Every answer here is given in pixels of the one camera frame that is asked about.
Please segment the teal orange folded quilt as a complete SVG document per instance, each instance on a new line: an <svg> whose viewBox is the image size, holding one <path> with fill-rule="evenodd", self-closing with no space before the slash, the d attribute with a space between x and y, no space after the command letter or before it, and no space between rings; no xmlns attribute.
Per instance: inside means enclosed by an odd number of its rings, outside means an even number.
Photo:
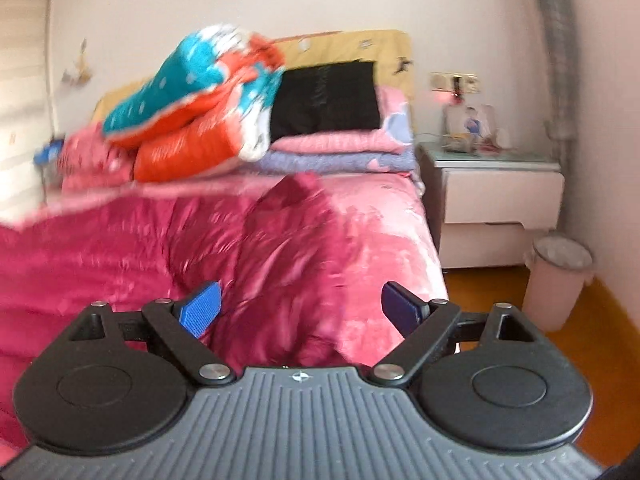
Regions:
<svg viewBox="0 0 640 480"><path fill-rule="evenodd" d="M109 144L134 153L134 180L169 182L257 162L285 62L277 45L231 24L192 32L139 90L102 120Z"/></svg>

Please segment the blue storage box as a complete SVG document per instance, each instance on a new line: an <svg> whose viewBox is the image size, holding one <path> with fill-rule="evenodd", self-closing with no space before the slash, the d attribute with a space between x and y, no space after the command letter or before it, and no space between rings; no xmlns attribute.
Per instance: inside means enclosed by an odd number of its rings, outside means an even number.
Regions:
<svg viewBox="0 0 640 480"><path fill-rule="evenodd" d="M64 139L53 139L34 155L32 160L36 166L47 166L55 162L61 155Z"/></svg>

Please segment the magenta down jacket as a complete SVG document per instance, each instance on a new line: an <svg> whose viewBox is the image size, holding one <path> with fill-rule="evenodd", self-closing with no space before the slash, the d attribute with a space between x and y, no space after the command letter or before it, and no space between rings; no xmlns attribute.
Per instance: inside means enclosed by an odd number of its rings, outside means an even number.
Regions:
<svg viewBox="0 0 640 480"><path fill-rule="evenodd" d="M312 174L260 195L127 195L1 230L1 441L22 448L12 390L90 302L132 311L206 282L221 311L202 341L234 370L345 363L347 238Z"/></svg>

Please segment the wall socket with charger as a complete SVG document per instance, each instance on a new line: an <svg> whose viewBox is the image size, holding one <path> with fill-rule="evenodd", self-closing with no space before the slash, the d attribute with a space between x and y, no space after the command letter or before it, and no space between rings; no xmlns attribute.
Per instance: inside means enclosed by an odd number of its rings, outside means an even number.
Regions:
<svg viewBox="0 0 640 480"><path fill-rule="evenodd" d="M459 102L480 93L480 77L474 73L430 73L430 89L439 104Z"/></svg>

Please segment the pink lavender folded blankets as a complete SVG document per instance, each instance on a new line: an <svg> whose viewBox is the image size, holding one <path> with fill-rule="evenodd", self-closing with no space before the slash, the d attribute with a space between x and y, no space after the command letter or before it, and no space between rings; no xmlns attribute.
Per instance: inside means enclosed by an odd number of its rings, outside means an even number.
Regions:
<svg viewBox="0 0 640 480"><path fill-rule="evenodd" d="M416 160L408 100L401 90L389 86L378 86L376 96L380 128L285 136L248 169L261 174L410 174Z"/></svg>

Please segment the framed photo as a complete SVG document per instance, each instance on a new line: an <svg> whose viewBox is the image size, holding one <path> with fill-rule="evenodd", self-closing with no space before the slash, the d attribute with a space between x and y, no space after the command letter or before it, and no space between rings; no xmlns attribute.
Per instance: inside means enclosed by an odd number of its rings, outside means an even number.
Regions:
<svg viewBox="0 0 640 480"><path fill-rule="evenodd" d="M490 105L448 105L444 110L442 147L466 154L492 150L497 129L496 112Z"/></svg>

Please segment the black folded garment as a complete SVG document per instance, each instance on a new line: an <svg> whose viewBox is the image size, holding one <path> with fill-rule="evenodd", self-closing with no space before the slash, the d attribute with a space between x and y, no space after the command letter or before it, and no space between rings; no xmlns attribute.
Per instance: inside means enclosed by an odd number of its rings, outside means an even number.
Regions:
<svg viewBox="0 0 640 480"><path fill-rule="evenodd" d="M377 129L374 69L373 62L356 60L286 70L271 110L270 140Z"/></svg>

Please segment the white sliding wardrobe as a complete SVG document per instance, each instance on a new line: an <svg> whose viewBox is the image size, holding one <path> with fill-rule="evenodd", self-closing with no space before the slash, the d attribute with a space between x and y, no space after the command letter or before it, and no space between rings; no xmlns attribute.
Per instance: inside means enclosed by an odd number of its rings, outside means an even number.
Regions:
<svg viewBox="0 0 640 480"><path fill-rule="evenodd" d="M52 136L48 0L1 0L1 220L43 202L35 154Z"/></svg>

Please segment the yellow covered headboard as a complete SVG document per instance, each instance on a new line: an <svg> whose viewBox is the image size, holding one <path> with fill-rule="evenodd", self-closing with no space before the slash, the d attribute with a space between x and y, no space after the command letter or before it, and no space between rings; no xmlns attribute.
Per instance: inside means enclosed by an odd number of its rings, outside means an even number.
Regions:
<svg viewBox="0 0 640 480"><path fill-rule="evenodd" d="M191 36L201 37L206 41L213 38L214 32L234 32L239 29L242 38L250 38L254 32L236 27L232 24L216 24L204 27L197 32L183 38L187 40ZM317 35L296 36L280 38L274 41L265 40L266 44L272 42L281 52L285 70L316 66L321 64L352 62L363 60L373 62L374 84L376 86L389 86L401 90L409 104L413 99L413 79L411 73L411 44L410 38L405 32L399 30L364 30L363 32L322 32ZM400 69L401 62L408 62L409 67ZM151 89L155 77L148 81L136 81L135 84L107 92L99 100L94 109L90 122L104 122L120 103L129 102L135 94L145 89ZM207 113L209 105L218 103L218 98L224 96L220 93L226 87L209 91L192 92L165 106L162 110L153 113L149 120L149 126L158 121L164 123L169 129L186 125L201 113Z"/></svg>

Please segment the grey plaid curtain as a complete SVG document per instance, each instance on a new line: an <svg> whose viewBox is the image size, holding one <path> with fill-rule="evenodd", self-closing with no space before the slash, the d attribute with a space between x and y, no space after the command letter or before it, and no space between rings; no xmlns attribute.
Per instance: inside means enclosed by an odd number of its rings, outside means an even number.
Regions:
<svg viewBox="0 0 640 480"><path fill-rule="evenodd" d="M579 48L573 0L537 0L547 48L552 156L565 178L560 229L570 229L573 158L578 139Z"/></svg>

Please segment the pink heart folded blanket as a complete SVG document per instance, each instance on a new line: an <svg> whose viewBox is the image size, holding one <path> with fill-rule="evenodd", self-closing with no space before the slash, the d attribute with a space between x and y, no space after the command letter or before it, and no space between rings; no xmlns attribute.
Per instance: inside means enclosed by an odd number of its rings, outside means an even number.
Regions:
<svg viewBox="0 0 640 480"><path fill-rule="evenodd" d="M100 122L66 136L58 156L63 193L118 188L132 180L133 169L128 153L105 140Z"/></svg>

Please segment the white nightstand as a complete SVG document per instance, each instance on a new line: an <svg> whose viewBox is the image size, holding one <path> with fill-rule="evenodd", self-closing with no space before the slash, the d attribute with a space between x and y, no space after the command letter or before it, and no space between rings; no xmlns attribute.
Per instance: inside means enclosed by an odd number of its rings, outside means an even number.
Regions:
<svg viewBox="0 0 640 480"><path fill-rule="evenodd" d="M521 266L559 221L565 179L537 154L450 153L416 146L428 229L445 270Z"/></svg>

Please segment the pink bed blanket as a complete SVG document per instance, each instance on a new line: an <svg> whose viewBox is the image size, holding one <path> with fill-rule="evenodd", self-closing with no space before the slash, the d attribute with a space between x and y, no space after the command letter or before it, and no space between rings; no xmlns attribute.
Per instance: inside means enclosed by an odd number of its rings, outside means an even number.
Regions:
<svg viewBox="0 0 640 480"><path fill-rule="evenodd" d="M392 350L400 339L381 308L381 292L387 282L404 285L426 299L446 295L437 252L418 192L408 178L394 174L316 177L330 193L348 243L341 354L344 364L370 366ZM17 224L4 224L2 228L29 226L127 195L169 198L227 192L235 196L255 196L284 178L224 177L204 183L148 185L120 193L91 193L64 198L35 217ZM25 445L10 448L1 441L2 460L10 460Z"/></svg>

